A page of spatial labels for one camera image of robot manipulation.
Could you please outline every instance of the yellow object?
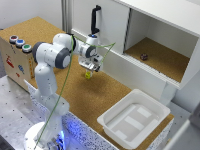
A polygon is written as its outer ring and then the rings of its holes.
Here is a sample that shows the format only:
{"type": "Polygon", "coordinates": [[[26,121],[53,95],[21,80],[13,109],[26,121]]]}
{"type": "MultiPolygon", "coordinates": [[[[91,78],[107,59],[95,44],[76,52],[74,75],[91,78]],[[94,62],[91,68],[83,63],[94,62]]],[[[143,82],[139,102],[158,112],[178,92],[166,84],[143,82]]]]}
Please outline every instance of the yellow object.
{"type": "Polygon", "coordinates": [[[90,79],[90,78],[91,78],[90,72],[89,72],[89,71],[85,73],[85,78],[86,78],[86,79],[90,79]]]}

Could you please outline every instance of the green cable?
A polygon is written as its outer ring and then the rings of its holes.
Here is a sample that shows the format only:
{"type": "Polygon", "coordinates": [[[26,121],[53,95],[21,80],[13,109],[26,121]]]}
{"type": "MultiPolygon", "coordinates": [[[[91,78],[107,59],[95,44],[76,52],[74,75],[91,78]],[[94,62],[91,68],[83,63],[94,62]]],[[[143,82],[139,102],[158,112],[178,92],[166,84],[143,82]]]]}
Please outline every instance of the green cable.
{"type": "MultiPolygon", "coordinates": [[[[71,41],[72,41],[72,47],[73,47],[73,46],[74,46],[74,41],[73,41],[73,38],[72,38],[72,37],[71,37],[71,39],[72,39],[71,41]]],[[[62,90],[61,90],[61,92],[60,92],[60,95],[59,95],[59,97],[58,97],[58,100],[57,100],[57,102],[56,102],[56,105],[54,106],[54,108],[53,108],[53,110],[52,110],[52,112],[51,112],[51,114],[50,114],[50,116],[49,116],[47,122],[46,122],[45,125],[44,125],[44,128],[43,128],[43,130],[42,130],[42,133],[41,133],[41,135],[40,135],[40,137],[39,137],[39,139],[38,139],[38,141],[37,141],[37,143],[36,143],[36,145],[35,145],[34,150],[36,149],[36,147],[37,147],[37,145],[38,145],[38,143],[39,143],[39,141],[40,141],[40,139],[41,139],[41,137],[42,137],[42,134],[43,134],[44,130],[46,129],[46,126],[47,126],[47,124],[48,124],[48,122],[49,122],[51,116],[53,115],[53,113],[54,113],[54,111],[55,111],[55,109],[56,109],[56,107],[57,107],[57,105],[58,105],[58,103],[59,103],[59,101],[60,101],[60,98],[61,98],[61,96],[62,96],[62,93],[63,93],[64,87],[65,87],[65,84],[66,84],[67,79],[68,79],[68,76],[69,76],[70,68],[71,68],[72,55],[73,55],[73,48],[72,48],[72,53],[71,53],[71,56],[70,56],[70,57],[71,57],[71,60],[70,60],[70,64],[69,64],[69,69],[68,69],[67,76],[66,76],[66,78],[65,78],[64,84],[63,84],[63,86],[62,86],[62,90]]]]}
{"type": "MultiPolygon", "coordinates": [[[[57,102],[56,102],[56,105],[54,106],[54,108],[53,108],[53,110],[52,110],[52,112],[51,112],[51,114],[50,114],[50,116],[49,116],[47,122],[46,122],[45,125],[44,125],[44,128],[43,128],[43,130],[42,130],[42,133],[41,133],[39,139],[37,140],[37,143],[36,143],[36,145],[35,145],[34,150],[36,149],[36,147],[37,147],[37,145],[38,145],[38,143],[39,143],[39,141],[40,141],[40,139],[41,139],[41,137],[42,137],[42,135],[43,135],[43,132],[44,132],[44,130],[46,129],[46,126],[47,126],[47,124],[48,124],[48,122],[49,122],[51,116],[53,115],[53,113],[54,113],[54,111],[55,111],[55,109],[56,109],[56,107],[57,107],[57,105],[58,105],[58,103],[59,103],[59,101],[60,101],[60,98],[61,98],[61,96],[62,96],[64,87],[65,87],[65,85],[66,85],[66,82],[67,82],[67,79],[68,79],[68,76],[69,76],[69,72],[70,72],[70,69],[71,69],[72,55],[73,55],[73,47],[74,47],[74,41],[73,41],[72,36],[71,36],[71,41],[72,41],[72,43],[71,43],[71,44],[72,44],[72,53],[71,53],[71,56],[70,56],[70,57],[71,57],[71,60],[70,60],[70,64],[69,64],[69,69],[68,69],[68,72],[67,72],[67,76],[66,76],[66,78],[65,78],[65,81],[64,81],[64,84],[63,84],[63,86],[62,86],[62,90],[61,90],[61,92],[60,92],[60,95],[59,95],[59,97],[58,97],[58,100],[57,100],[57,102]]],[[[112,49],[112,47],[115,45],[115,43],[113,43],[113,44],[106,45],[106,46],[96,46],[96,45],[88,44],[88,43],[86,43],[86,42],[84,42],[84,41],[82,41],[82,42],[85,43],[85,44],[87,44],[87,45],[94,46],[94,47],[98,47],[98,48],[105,48],[105,47],[110,47],[110,46],[111,46],[111,47],[109,48],[109,50],[106,52],[106,54],[104,55],[104,57],[103,57],[103,59],[102,59],[102,61],[101,61],[101,63],[100,63],[99,66],[102,65],[102,63],[103,63],[105,57],[106,57],[107,54],[110,52],[110,50],[112,49]]]]}

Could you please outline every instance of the empty white tray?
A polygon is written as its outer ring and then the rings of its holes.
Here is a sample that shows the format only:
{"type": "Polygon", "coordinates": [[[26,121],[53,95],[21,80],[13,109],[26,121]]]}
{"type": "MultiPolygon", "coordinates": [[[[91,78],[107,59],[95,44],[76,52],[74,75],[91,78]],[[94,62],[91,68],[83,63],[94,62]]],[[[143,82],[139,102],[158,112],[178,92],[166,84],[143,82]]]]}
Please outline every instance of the empty white tray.
{"type": "Polygon", "coordinates": [[[122,147],[135,149],[169,113],[169,108],[135,89],[103,113],[97,121],[105,133],[122,147]]]}

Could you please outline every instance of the brown box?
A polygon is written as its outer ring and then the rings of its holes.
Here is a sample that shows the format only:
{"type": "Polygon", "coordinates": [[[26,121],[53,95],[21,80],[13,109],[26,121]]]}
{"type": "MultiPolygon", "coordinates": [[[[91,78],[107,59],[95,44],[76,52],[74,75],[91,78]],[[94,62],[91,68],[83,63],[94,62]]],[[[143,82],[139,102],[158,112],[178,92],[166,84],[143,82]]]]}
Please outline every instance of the brown box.
{"type": "Polygon", "coordinates": [[[58,33],[64,33],[64,31],[40,17],[1,30],[0,50],[7,75],[28,91],[24,79],[29,81],[34,78],[36,66],[32,53],[23,53],[15,45],[11,45],[9,43],[10,36],[17,35],[19,39],[25,40],[26,44],[33,47],[37,42],[51,43],[53,37],[58,33]]]}

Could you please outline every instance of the black handle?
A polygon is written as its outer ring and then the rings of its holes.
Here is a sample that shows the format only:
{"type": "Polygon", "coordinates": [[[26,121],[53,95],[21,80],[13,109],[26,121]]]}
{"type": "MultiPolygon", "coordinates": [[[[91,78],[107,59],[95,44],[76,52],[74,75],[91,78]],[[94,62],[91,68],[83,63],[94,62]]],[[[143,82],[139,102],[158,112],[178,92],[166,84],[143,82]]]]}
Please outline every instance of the black handle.
{"type": "Polygon", "coordinates": [[[92,34],[98,33],[100,30],[96,28],[96,12],[101,10],[101,7],[96,5],[96,8],[92,10],[92,22],[91,22],[91,30],[92,34]]]}

